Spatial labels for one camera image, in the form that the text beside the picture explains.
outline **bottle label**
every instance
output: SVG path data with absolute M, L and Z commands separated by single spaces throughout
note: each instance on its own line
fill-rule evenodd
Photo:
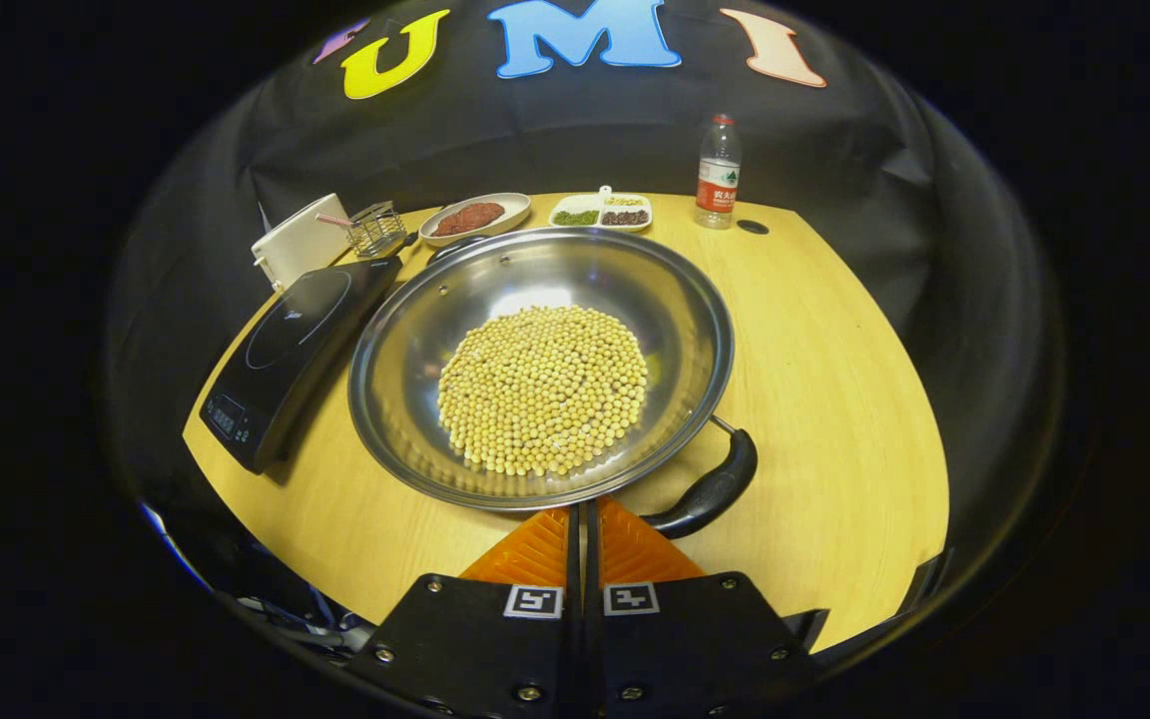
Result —
M 738 165 L 721 160 L 699 160 L 699 190 L 695 205 L 708 213 L 729 213 L 735 208 Z

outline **straw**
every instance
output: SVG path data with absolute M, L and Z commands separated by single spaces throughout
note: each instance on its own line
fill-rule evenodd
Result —
M 316 215 L 315 220 L 316 220 L 316 222 L 320 222 L 320 223 L 339 224 L 339 227 L 342 227 L 342 228 L 355 228 L 355 227 L 358 227 L 358 223 L 353 222 L 352 220 L 342 220 L 339 217 L 332 217 L 331 215 L 324 215 L 323 213 L 319 213 L 319 215 Z

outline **orange gripper pad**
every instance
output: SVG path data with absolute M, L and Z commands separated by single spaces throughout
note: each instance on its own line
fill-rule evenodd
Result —
M 566 587 L 565 506 L 537 511 L 474 561 L 461 579 L 531 587 Z
M 597 518 L 603 587 L 704 576 L 704 571 L 683 551 L 611 497 L 598 497 Z

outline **plate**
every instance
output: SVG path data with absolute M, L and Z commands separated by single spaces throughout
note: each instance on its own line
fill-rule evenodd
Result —
M 503 208 L 503 215 L 499 215 L 492 223 L 485 224 L 483 228 L 475 229 L 475 231 L 461 231 L 458 234 L 448 234 L 444 237 L 434 237 L 434 232 L 437 231 L 437 224 L 444 219 L 451 217 L 451 215 L 459 213 L 460 209 L 467 208 L 467 206 L 473 205 L 475 201 L 496 201 Z M 481 197 L 474 197 L 474 199 L 457 201 L 455 205 L 447 205 L 446 208 L 437 211 L 432 217 L 424 220 L 424 223 L 420 225 L 420 239 L 423 239 L 425 245 L 429 246 L 446 246 L 450 243 L 455 242 L 465 237 L 474 236 L 474 234 L 484 234 L 484 236 L 497 236 L 497 234 L 503 231 L 511 231 L 512 228 L 518 227 L 526 215 L 530 214 L 530 197 L 526 197 L 520 192 L 496 192 L 494 194 L 483 194 Z
M 616 204 L 616 200 L 624 201 L 624 204 Z M 636 201 L 636 205 L 627 205 L 627 201 Z M 644 209 L 646 219 L 644 223 L 635 224 L 611 224 L 606 223 L 607 213 L 635 213 L 635 211 Z M 597 220 L 589 224 L 558 224 L 557 214 L 558 213 L 589 213 L 589 211 L 597 211 Z M 631 194 L 628 192 L 612 192 L 610 185 L 604 185 L 597 194 L 570 194 L 562 197 L 561 200 L 553 206 L 552 213 L 549 213 L 549 224 L 555 228 L 606 228 L 613 231 L 642 231 L 645 229 L 654 219 L 654 213 L 651 209 L 651 200 L 645 199 L 645 197 L 639 194 Z

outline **plastic water bottle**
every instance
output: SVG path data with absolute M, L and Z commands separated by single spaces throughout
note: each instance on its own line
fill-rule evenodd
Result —
M 730 227 L 738 188 L 738 165 L 744 159 L 735 133 L 735 118 L 713 115 L 713 124 L 699 145 L 699 190 L 695 192 L 695 222 L 706 228 Z

